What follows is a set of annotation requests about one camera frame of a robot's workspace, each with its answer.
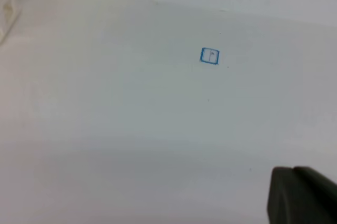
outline white table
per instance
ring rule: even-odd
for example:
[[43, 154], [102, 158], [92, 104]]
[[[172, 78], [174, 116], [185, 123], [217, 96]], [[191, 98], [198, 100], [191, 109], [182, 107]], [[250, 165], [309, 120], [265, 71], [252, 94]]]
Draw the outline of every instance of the white table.
[[274, 166], [337, 177], [337, 29], [20, 1], [0, 47], [1, 223], [267, 223]]

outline blue drawn square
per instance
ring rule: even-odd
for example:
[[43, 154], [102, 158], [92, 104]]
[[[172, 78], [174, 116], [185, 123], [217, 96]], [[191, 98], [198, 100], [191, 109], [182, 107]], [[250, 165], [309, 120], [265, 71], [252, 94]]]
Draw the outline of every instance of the blue drawn square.
[[219, 63], [219, 55], [219, 50], [204, 47], [201, 50], [200, 61], [217, 65]]

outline blue outline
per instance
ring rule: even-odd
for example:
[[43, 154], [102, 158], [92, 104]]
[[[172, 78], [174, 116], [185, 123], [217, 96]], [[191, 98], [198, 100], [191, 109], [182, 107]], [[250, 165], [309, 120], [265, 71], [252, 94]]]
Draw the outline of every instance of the blue outline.
[[[205, 49], [210, 49], [210, 50], [213, 50], [213, 51], [217, 51], [217, 58], [216, 58], [216, 62], [215, 62], [215, 63], [213, 63], [213, 62], [208, 62], [208, 61], [204, 61], [204, 60], [202, 59], [202, 56], [204, 55]], [[200, 61], [201, 61], [201, 62], [204, 62], [204, 63], [209, 63], [209, 64], [213, 64], [213, 65], [218, 65], [218, 64], [219, 64], [219, 57], [220, 57], [220, 51], [219, 51], [219, 50], [216, 50], [216, 49], [213, 49], [213, 48], [209, 48], [209, 47], [203, 47], [202, 50], [201, 50]]]

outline small icon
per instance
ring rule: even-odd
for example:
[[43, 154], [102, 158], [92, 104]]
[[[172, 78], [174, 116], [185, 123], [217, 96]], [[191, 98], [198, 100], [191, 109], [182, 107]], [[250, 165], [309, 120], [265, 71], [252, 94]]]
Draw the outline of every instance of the small icon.
[[201, 51], [200, 61], [217, 65], [219, 63], [220, 52], [218, 50], [204, 47]]

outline black plastic object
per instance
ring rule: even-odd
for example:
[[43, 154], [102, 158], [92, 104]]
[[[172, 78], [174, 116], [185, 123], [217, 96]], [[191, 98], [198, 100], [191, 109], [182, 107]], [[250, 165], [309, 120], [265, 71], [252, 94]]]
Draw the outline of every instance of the black plastic object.
[[337, 224], [337, 185], [309, 167], [273, 169], [270, 224]]

